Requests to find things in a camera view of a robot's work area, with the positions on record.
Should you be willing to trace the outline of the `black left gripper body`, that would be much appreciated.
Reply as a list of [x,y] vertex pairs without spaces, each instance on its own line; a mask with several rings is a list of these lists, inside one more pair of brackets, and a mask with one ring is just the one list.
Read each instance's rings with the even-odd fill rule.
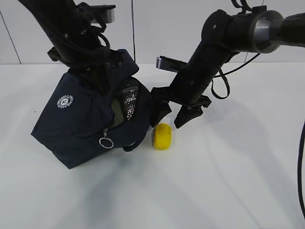
[[48,51],[48,55],[53,61],[60,61],[68,66],[68,73],[82,79],[101,94],[110,92],[109,74],[123,63],[123,52],[119,50],[110,50],[110,57],[106,60],[77,63],[66,63],[54,47]]

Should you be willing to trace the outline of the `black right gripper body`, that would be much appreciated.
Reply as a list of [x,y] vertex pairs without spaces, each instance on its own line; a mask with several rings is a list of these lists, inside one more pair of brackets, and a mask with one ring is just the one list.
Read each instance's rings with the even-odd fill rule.
[[189,102],[185,96],[175,95],[169,87],[154,87],[151,91],[152,99],[155,105],[168,105],[173,102],[187,109],[207,108],[212,103],[209,97],[200,95],[194,102]]

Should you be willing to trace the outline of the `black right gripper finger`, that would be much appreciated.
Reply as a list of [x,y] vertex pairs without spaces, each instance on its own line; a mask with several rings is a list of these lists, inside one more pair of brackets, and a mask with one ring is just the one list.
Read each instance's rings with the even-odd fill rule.
[[197,118],[203,114],[201,107],[182,107],[174,121],[175,127],[177,129],[181,128],[184,124]]
[[169,103],[154,102],[150,118],[151,127],[157,126],[159,122],[171,112],[172,110]]

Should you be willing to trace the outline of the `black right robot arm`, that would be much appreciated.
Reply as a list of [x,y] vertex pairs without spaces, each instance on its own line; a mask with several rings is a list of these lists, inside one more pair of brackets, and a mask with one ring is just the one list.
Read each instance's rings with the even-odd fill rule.
[[156,126],[171,112],[169,102],[181,105],[174,121],[180,128],[203,114],[211,104],[203,93],[221,67],[241,52],[272,53],[279,46],[304,47],[305,16],[302,13],[283,17],[265,6],[251,13],[229,15],[213,12],[205,21],[201,41],[188,62],[160,56],[156,67],[176,75],[167,87],[152,89],[151,126]]

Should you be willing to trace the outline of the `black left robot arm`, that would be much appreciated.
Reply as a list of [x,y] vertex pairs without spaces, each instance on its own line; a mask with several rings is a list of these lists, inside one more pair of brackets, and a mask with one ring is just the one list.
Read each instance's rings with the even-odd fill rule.
[[72,0],[21,0],[34,16],[53,47],[48,51],[54,62],[61,62],[80,74],[101,94],[110,91],[109,71],[122,63],[122,56],[111,49],[104,36],[114,22],[115,5],[90,6]]

